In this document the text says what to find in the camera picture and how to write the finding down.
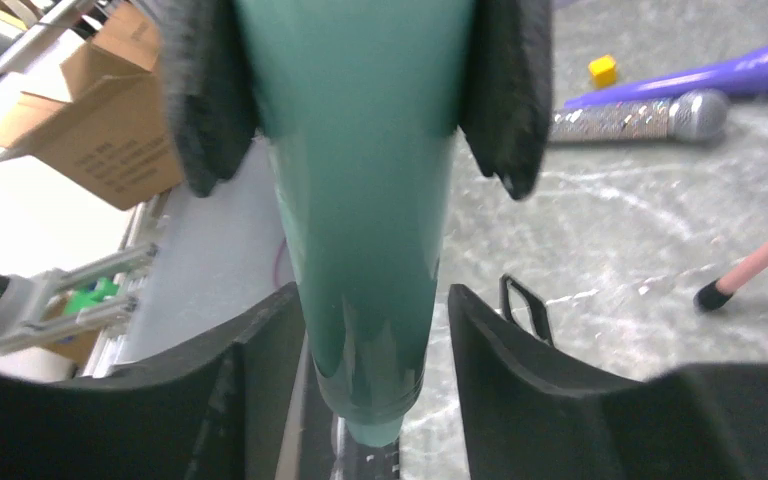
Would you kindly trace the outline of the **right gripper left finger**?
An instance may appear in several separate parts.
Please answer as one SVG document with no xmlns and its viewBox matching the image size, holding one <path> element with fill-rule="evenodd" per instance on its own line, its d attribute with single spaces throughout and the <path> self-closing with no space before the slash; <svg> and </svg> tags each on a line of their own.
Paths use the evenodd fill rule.
<svg viewBox="0 0 768 480">
<path fill-rule="evenodd" d="M 271 479 L 303 338 L 288 284 L 104 378 L 0 374 L 0 479 Z"/>
</svg>

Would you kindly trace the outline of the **teal toy microphone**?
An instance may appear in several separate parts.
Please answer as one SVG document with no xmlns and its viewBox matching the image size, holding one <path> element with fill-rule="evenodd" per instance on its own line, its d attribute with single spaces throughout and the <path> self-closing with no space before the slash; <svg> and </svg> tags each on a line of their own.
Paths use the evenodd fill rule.
<svg viewBox="0 0 768 480">
<path fill-rule="evenodd" d="M 321 394 L 390 444 L 423 384 L 474 5 L 236 10 Z"/>
</svg>

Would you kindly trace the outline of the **silver glitter microphone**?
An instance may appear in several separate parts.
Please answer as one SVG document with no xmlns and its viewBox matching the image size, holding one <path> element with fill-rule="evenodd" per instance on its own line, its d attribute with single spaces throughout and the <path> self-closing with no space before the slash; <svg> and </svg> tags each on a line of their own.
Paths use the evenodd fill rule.
<svg viewBox="0 0 768 480">
<path fill-rule="evenodd" d="M 729 99 L 716 90 L 694 90 L 674 99 L 563 108 L 553 113 L 549 142 L 704 143 L 722 134 L 730 109 Z"/>
</svg>

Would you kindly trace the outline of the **pink music stand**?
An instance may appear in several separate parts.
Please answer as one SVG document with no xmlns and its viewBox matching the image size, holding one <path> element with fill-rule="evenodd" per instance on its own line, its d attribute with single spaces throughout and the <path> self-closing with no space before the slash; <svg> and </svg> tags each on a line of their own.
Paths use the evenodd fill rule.
<svg viewBox="0 0 768 480">
<path fill-rule="evenodd" d="M 768 240 L 721 278 L 705 285 L 694 297 L 703 312 L 722 308 L 750 280 L 768 268 Z"/>
</svg>

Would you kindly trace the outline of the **cardboard box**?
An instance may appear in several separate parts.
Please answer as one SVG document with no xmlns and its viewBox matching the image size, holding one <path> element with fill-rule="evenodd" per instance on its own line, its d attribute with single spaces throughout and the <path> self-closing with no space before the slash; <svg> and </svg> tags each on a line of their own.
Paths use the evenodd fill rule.
<svg viewBox="0 0 768 480">
<path fill-rule="evenodd" d="M 178 185 L 158 78 L 161 37 L 130 3 L 60 65 L 60 101 L 22 91 L 0 119 L 0 163 L 33 156 L 127 210 Z"/>
</svg>

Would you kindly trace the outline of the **aluminium bracket with green part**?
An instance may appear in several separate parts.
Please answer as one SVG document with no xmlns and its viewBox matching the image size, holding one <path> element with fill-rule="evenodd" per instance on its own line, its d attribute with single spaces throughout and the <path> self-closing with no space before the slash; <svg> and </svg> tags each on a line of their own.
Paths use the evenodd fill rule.
<svg viewBox="0 0 768 480">
<path fill-rule="evenodd" d="M 0 355 L 129 321 L 138 306 L 133 282 L 157 253 L 142 243 L 71 271 L 0 275 Z"/>
</svg>

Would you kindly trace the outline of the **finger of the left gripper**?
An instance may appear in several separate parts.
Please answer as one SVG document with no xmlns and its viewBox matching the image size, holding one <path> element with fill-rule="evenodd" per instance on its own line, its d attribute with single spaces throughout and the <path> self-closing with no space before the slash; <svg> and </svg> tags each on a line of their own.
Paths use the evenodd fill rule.
<svg viewBox="0 0 768 480">
<path fill-rule="evenodd" d="M 151 1 L 162 38 L 166 120 L 185 181 L 200 198 L 234 177 L 260 125 L 235 4 Z"/>
<path fill-rule="evenodd" d="M 549 0 L 474 6 L 459 127 L 481 173 L 514 200 L 534 190 L 548 144 L 552 19 Z"/>
</svg>

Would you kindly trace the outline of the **purple toy microphone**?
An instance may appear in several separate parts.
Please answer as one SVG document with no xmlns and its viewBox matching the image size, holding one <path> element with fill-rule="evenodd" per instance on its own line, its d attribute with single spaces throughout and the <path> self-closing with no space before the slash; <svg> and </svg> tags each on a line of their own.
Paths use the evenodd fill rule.
<svg viewBox="0 0 768 480">
<path fill-rule="evenodd" d="M 718 90 L 730 97 L 768 95 L 768 46 L 728 61 L 587 93 L 564 106 L 677 98 L 700 89 Z"/>
</svg>

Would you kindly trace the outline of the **yellow cube near left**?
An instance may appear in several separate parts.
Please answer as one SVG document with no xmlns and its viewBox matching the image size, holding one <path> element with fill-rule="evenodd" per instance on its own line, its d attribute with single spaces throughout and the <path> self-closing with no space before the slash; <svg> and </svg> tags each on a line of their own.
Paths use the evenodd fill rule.
<svg viewBox="0 0 768 480">
<path fill-rule="evenodd" d="M 618 81 L 617 62 L 612 55 L 603 55 L 590 61 L 588 72 L 591 84 L 597 90 L 613 86 Z"/>
</svg>

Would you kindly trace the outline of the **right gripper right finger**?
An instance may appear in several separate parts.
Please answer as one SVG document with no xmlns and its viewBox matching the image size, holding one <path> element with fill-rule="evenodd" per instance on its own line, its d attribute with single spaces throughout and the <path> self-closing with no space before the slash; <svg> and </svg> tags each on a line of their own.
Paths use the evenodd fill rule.
<svg viewBox="0 0 768 480">
<path fill-rule="evenodd" d="M 474 479 L 768 479 L 768 364 L 691 364 L 643 382 L 586 364 L 451 287 Z"/>
</svg>

